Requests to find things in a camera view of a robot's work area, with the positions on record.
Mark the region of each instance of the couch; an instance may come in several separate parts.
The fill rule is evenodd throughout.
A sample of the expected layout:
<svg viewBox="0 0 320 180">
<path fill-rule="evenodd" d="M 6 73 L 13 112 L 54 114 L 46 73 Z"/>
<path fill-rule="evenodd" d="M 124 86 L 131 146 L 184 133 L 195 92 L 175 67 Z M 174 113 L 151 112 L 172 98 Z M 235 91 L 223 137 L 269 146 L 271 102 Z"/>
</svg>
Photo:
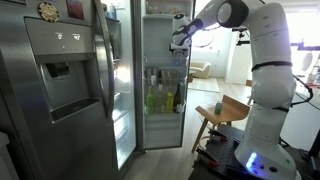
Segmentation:
<svg viewBox="0 0 320 180">
<path fill-rule="evenodd" d="M 190 70 L 195 71 L 193 77 L 207 79 L 211 72 L 211 63 L 204 61 L 191 61 Z"/>
</svg>

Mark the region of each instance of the stool leg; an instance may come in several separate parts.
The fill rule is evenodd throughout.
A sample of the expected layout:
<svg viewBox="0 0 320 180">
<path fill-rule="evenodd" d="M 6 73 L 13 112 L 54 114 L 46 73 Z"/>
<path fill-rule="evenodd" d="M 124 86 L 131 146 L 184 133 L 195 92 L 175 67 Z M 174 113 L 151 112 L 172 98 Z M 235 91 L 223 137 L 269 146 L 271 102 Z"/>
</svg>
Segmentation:
<svg viewBox="0 0 320 180">
<path fill-rule="evenodd" d="M 194 153 L 194 151 L 196 150 L 197 145 L 198 145 L 198 143 L 199 143 L 199 140 L 200 140 L 200 138 L 201 138 L 201 136 L 202 136 L 202 134 L 203 134 L 203 131 L 204 131 L 204 129 L 206 128 L 207 124 L 208 124 L 208 120 L 207 120 L 206 118 L 204 118 L 203 123 L 202 123 L 202 125 L 201 125 L 201 128 L 200 128 L 200 130 L 199 130 L 197 139 L 196 139 L 196 141 L 194 142 L 194 145 L 193 145 L 193 147 L 192 147 L 192 150 L 191 150 L 192 153 Z"/>
</svg>

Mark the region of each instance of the refrigerator handle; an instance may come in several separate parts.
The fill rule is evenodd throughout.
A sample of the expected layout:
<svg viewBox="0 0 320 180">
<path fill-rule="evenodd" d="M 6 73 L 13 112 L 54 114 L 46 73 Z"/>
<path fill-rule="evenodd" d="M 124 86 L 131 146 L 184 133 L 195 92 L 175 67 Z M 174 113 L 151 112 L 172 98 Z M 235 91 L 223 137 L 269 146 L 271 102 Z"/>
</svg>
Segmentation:
<svg viewBox="0 0 320 180">
<path fill-rule="evenodd" d="M 111 49 L 111 44 L 110 44 L 110 36 L 109 36 L 109 30 L 108 30 L 108 27 L 107 27 L 107 21 L 106 21 L 106 18 L 105 18 L 105 14 L 103 13 L 103 8 L 101 6 L 101 2 L 100 0 L 94 0 L 94 4 L 95 4 L 95 7 L 96 7 L 96 10 L 97 10 L 97 15 L 98 15 L 98 20 L 100 21 L 100 25 L 101 25 L 101 29 L 102 29 L 102 37 L 103 37 L 103 40 L 104 40 L 104 46 L 105 46 L 105 50 L 106 50 L 106 61 L 107 61 L 107 68 L 108 68 L 108 94 L 105 94 L 104 92 L 102 92 L 103 94 L 103 97 L 104 97 L 104 100 L 105 100 L 105 103 L 107 103 L 107 111 L 108 111 L 108 115 L 111 115 L 108 117 L 108 120 L 111 121 L 111 123 L 113 123 L 113 119 L 112 119 L 112 111 L 113 111 L 113 107 L 114 107 L 114 93 L 115 93 L 115 85 L 114 85 L 114 71 L 113 71 L 113 62 L 112 62 L 112 49 Z M 105 79 L 106 77 L 103 77 L 102 74 L 100 74 L 100 80 L 101 81 L 106 81 L 106 80 L 103 80 Z M 106 88 L 104 87 L 104 83 L 101 82 L 101 85 L 102 85 L 102 91 Z"/>
</svg>

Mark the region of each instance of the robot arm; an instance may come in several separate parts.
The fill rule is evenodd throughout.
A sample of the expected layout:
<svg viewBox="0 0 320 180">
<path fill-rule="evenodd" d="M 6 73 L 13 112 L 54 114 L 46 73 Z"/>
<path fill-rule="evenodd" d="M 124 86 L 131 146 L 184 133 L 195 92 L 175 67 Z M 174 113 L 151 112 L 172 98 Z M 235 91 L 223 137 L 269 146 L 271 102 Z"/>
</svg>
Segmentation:
<svg viewBox="0 0 320 180">
<path fill-rule="evenodd" d="M 244 27 L 250 32 L 251 96 L 255 103 L 244 138 L 235 150 L 236 159 L 251 175 L 261 179 L 301 179 L 292 157 L 277 144 L 296 87 L 282 6 L 258 0 L 212 0 L 190 23 L 183 15 L 174 17 L 171 48 L 185 46 L 195 32 L 215 23 L 225 28 Z M 255 164 L 273 167 L 276 172 Z"/>
</svg>

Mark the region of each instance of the wooden floor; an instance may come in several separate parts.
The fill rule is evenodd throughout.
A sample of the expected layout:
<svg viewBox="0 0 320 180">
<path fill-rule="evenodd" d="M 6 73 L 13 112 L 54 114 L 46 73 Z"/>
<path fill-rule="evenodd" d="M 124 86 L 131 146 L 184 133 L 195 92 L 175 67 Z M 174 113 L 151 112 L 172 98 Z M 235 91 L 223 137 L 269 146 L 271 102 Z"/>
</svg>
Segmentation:
<svg viewBox="0 0 320 180">
<path fill-rule="evenodd" d="M 193 168 L 197 154 L 191 148 L 200 129 L 201 121 L 195 108 L 221 100 L 224 94 L 246 103 L 250 88 L 245 85 L 226 83 L 218 78 L 220 93 L 188 90 L 184 138 L 182 148 L 153 150 L 139 156 L 124 180 L 186 180 Z M 243 129 L 246 121 L 233 122 L 233 126 Z"/>
</svg>

